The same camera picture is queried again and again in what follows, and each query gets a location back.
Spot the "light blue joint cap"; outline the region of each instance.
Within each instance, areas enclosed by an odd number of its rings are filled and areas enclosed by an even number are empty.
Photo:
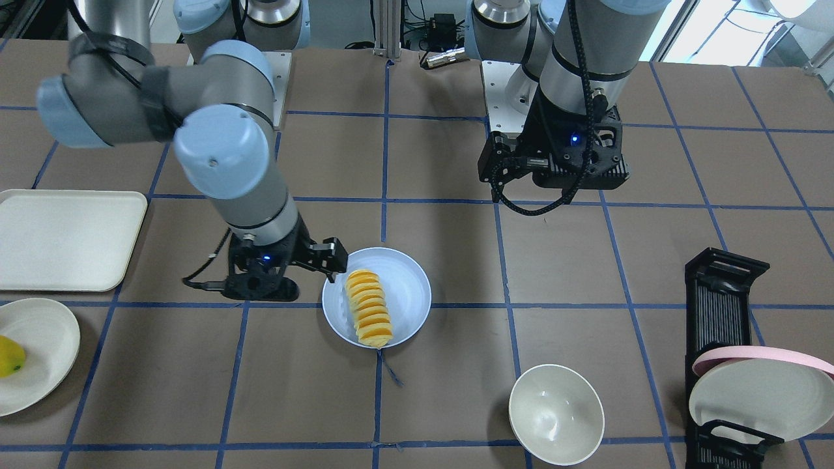
[[[272,81],[272,67],[269,66],[269,61],[264,56],[264,53],[258,50],[252,44],[247,44],[234,39],[224,39],[217,41],[206,49],[200,63],[205,63],[209,57],[213,55],[228,55],[230,57],[239,58],[249,65],[258,69],[259,72],[269,82],[272,87],[272,93],[275,94],[275,83]]]
[[[539,3],[539,18],[550,31],[550,34],[556,33],[556,27],[559,26],[559,20],[562,18],[562,12],[565,10],[566,0],[541,0]]]
[[[75,107],[63,86],[63,77],[50,77],[38,88],[38,113],[50,134],[63,145],[74,149],[101,149],[101,140]]]
[[[478,52],[478,43],[475,41],[475,24],[472,23],[472,0],[466,2],[466,22],[464,30],[464,52],[466,57],[474,60],[480,60],[480,53]]]
[[[612,10],[627,15],[647,15],[666,8],[671,0],[600,0]]]
[[[249,114],[212,104],[185,118],[173,149],[188,181],[212,199],[237,199],[254,189],[269,166],[269,144]]]
[[[176,0],[173,17],[182,34],[195,34],[219,20],[229,8],[230,0]]]
[[[307,0],[301,0],[301,33],[295,48],[306,48],[310,44],[310,8]]]

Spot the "pink plate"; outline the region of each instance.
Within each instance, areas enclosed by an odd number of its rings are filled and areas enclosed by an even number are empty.
[[[827,361],[820,360],[815,356],[806,355],[793,350],[777,349],[774,347],[762,347],[758,345],[732,345],[710,350],[701,354],[692,365],[692,371],[698,376],[703,376],[712,368],[728,360],[747,360],[751,358],[764,358],[768,360],[786,361],[798,365],[817,368],[827,373],[834,379],[834,365]]]

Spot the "table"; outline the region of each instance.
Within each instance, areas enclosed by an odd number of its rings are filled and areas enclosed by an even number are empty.
[[[158,63],[186,62],[154,45]],[[166,144],[68,149],[34,106],[66,43],[0,43],[0,190],[136,190],[150,200],[125,281],[44,296],[82,346],[47,399],[0,418],[0,466],[546,467],[510,429],[515,378],[540,363],[597,389],[605,439],[583,468],[685,464],[683,265],[707,246],[770,262],[753,286],[759,343],[834,361],[834,103],[796,68],[640,63],[620,98],[633,175],[525,218],[477,179],[479,63],[432,71],[403,51],[294,53],[279,166],[314,238],[402,250],[434,293],[425,327],[384,359],[342,341],[322,275],[291,304],[189,290],[224,223]],[[558,196],[529,180],[506,193]],[[222,263],[200,278],[217,279]],[[834,466],[834,422],[765,468]]]

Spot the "black dish rack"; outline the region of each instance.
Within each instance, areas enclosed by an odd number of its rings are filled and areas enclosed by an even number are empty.
[[[698,376],[692,364],[704,352],[728,345],[752,345],[750,287],[770,268],[766,262],[707,248],[686,264],[686,402]],[[686,411],[686,469],[761,469],[765,451],[784,443],[729,421],[698,426]],[[715,436],[724,426],[762,438],[756,445]]]

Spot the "yellow fruit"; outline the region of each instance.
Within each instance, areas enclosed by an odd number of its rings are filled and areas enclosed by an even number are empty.
[[[354,270],[344,282],[344,288],[359,343],[382,348],[394,338],[394,332],[379,276],[367,269]]]
[[[0,335],[0,378],[11,375],[23,368],[26,352],[14,340]]]

